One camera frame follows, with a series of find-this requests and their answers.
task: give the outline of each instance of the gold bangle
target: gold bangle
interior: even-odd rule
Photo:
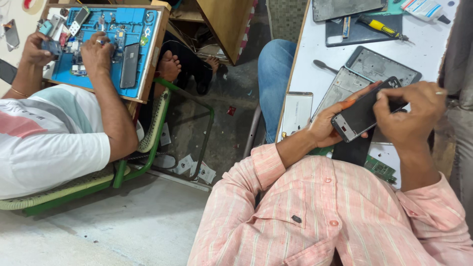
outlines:
[[[16,89],[14,89],[13,87],[11,87],[11,88],[10,88],[10,90],[12,90],[12,91],[14,91],[14,92],[18,93],[18,94],[19,94],[19,95],[21,95],[21,96],[25,96],[26,98],[28,98],[28,97],[29,97],[28,95],[26,95],[26,94],[23,94],[23,93],[21,93],[21,92],[17,91],[17,90],[16,90]]]

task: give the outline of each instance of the yellow screwdriver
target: yellow screwdriver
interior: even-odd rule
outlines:
[[[361,15],[358,20],[359,22],[362,22],[362,23],[365,23],[366,25],[372,27],[373,29],[377,29],[381,32],[384,32],[386,33],[387,35],[393,37],[393,38],[398,38],[399,40],[401,41],[406,41],[406,42],[410,42],[412,44],[415,45],[415,43],[413,43],[412,41],[409,41],[409,38],[406,36],[406,35],[402,35],[400,34],[399,32],[393,30],[393,29],[390,29],[388,28],[386,25],[384,25],[383,23],[375,20],[375,19],[372,19],[372,18],[368,18],[367,16],[365,15]]]

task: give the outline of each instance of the green circuit board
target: green circuit board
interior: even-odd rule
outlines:
[[[389,184],[396,183],[397,178],[393,177],[396,170],[369,155],[366,157],[365,168]]]

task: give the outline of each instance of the green metal chair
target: green metal chair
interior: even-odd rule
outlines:
[[[37,215],[45,210],[57,207],[74,199],[82,198],[86,195],[100,191],[102,189],[106,189],[110,186],[113,186],[114,188],[119,188],[124,181],[128,181],[132,178],[144,174],[151,168],[153,160],[156,156],[156,151],[158,150],[159,139],[161,136],[166,112],[169,107],[169,101],[171,98],[171,91],[176,92],[177,94],[180,94],[185,98],[193,100],[194,102],[206,107],[210,111],[210,120],[209,125],[207,127],[208,133],[206,134],[204,144],[201,147],[201,152],[198,161],[198,165],[200,165],[203,159],[203,155],[205,153],[207,142],[209,140],[210,129],[213,124],[213,108],[202,102],[195,96],[185,92],[184,90],[174,86],[173,84],[163,80],[162,78],[157,78],[154,81],[164,85],[166,87],[166,90],[163,92],[160,98],[155,99],[155,101],[153,102],[152,124],[150,130],[147,132],[143,140],[141,140],[140,146],[138,148],[139,152],[149,151],[148,161],[141,169],[130,169],[130,167],[126,165],[127,160],[122,159],[118,163],[116,163],[118,165],[118,169],[115,175],[114,165],[110,163],[100,171],[76,178],[64,185],[52,188],[48,191],[14,199],[0,200],[0,210],[23,210],[23,213],[26,216]],[[188,177],[185,177],[183,175],[176,175],[174,173],[170,174],[179,178],[189,180]],[[191,180],[193,180],[195,176],[197,176],[197,174],[198,171],[196,171],[194,177],[192,177]]]

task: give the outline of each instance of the white table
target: white table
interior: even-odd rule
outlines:
[[[23,53],[23,48],[25,47],[28,35],[36,31],[36,25],[38,24],[38,20],[41,18],[41,13],[46,5],[46,0],[43,0],[43,6],[34,15],[24,12],[21,7],[22,4],[23,1],[21,0],[10,0],[9,3],[0,8],[0,15],[3,16],[2,23],[6,24],[10,20],[14,19],[17,25],[18,38],[20,40],[20,45],[17,49],[13,49],[9,52],[5,38],[0,39],[0,58],[14,67],[18,67],[18,64],[20,63],[21,54]],[[7,93],[10,87],[10,84],[0,79],[0,97]]]
[[[416,45],[399,40],[361,45],[419,71],[422,73],[421,80],[437,81],[447,50],[448,37],[458,1],[455,1],[455,5],[452,7],[447,5],[448,0],[436,1],[443,6],[444,14],[452,21],[449,25],[441,22],[425,22],[404,13],[403,34],[407,35]],[[308,2],[302,25],[303,31],[299,36],[295,63],[289,79],[289,91],[312,92],[314,94],[312,112],[314,113],[335,78],[335,74],[316,67],[312,61],[318,59],[329,67],[339,69],[345,64],[358,44],[327,48],[325,46],[325,22],[316,23],[312,20],[312,1]],[[277,141],[280,141],[282,134],[280,125]],[[394,146],[371,144],[369,154],[396,170],[394,177],[398,179],[396,187],[399,188],[401,186],[400,161]]]

